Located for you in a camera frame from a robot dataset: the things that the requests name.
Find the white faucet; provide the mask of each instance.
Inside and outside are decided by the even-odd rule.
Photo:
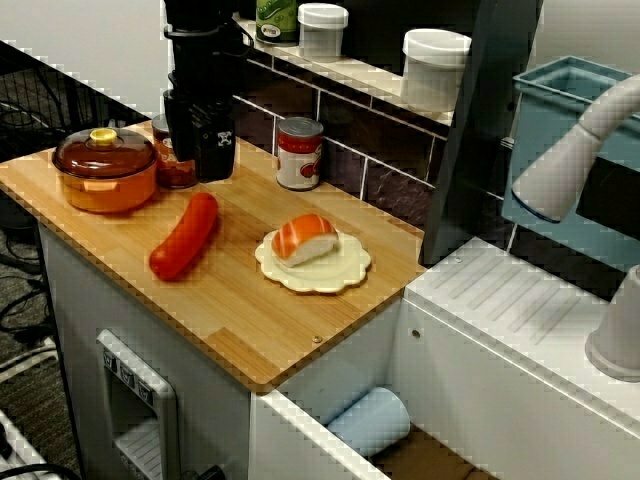
[[[602,143],[639,110],[640,75],[635,75],[594,100],[578,123],[522,172],[511,189],[514,198],[543,220],[562,221],[580,196]],[[585,351],[607,375],[640,382],[640,265],[627,273]]]

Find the carpet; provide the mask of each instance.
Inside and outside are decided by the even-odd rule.
[[[0,230],[0,253],[12,257],[12,254],[7,250],[5,239],[6,234]],[[34,245],[16,241],[11,241],[10,245],[15,254],[28,258],[29,263],[37,265],[37,251]],[[34,281],[40,278],[40,275],[27,274],[18,268],[0,263],[0,311],[33,289],[28,280]],[[1,325],[7,329],[38,325],[45,319],[46,310],[47,299],[43,292],[16,305],[9,312],[11,315],[0,319]],[[16,341],[13,334],[0,331],[0,364],[38,345],[39,343],[25,345]]]
[[[0,383],[0,410],[45,461],[80,475],[57,360],[46,359]]]

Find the white jar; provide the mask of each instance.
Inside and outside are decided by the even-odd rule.
[[[470,46],[469,37],[455,32],[430,28],[407,32],[402,100],[429,112],[452,111]]]
[[[306,3],[298,9],[298,21],[301,57],[320,63],[335,62],[340,58],[349,12],[328,3]]]

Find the bamboo countertop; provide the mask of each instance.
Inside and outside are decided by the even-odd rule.
[[[152,138],[151,122],[130,129]],[[69,205],[45,150],[0,164],[0,188],[78,253],[256,393],[289,376],[369,321],[425,269],[422,231],[321,184],[291,192],[275,181],[275,157],[238,139],[233,175],[185,190],[158,189],[142,207],[98,215]],[[149,255],[195,192],[219,213],[203,256],[179,282],[158,280]],[[254,257],[287,220],[318,213],[371,255],[366,279],[337,294],[299,294],[268,280]],[[314,337],[321,337],[314,343]]]

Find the orange pot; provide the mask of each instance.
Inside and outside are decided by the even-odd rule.
[[[95,213],[130,210],[153,195],[156,155],[145,137],[101,128],[67,137],[53,154],[65,199]]]

